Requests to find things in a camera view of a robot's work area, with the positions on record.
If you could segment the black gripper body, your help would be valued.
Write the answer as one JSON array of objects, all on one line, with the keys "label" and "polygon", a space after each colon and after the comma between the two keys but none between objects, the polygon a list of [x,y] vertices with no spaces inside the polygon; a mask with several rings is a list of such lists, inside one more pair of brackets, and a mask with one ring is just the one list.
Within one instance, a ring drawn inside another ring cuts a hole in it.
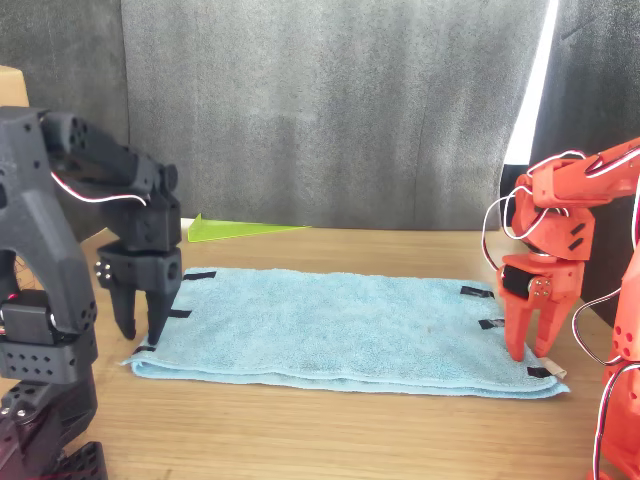
[{"label": "black gripper body", "polygon": [[123,243],[97,250],[94,271],[103,288],[131,288],[163,294],[176,293],[181,284],[181,250],[129,251]]}]

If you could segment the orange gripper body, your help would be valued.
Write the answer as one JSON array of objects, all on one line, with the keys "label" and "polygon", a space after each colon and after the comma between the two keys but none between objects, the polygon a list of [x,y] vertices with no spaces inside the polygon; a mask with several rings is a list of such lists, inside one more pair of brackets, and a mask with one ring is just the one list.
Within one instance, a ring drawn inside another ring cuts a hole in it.
[{"label": "orange gripper body", "polygon": [[573,305],[581,293],[581,261],[529,253],[504,256],[503,263],[498,273],[498,291],[504,300],[525,305]]}]

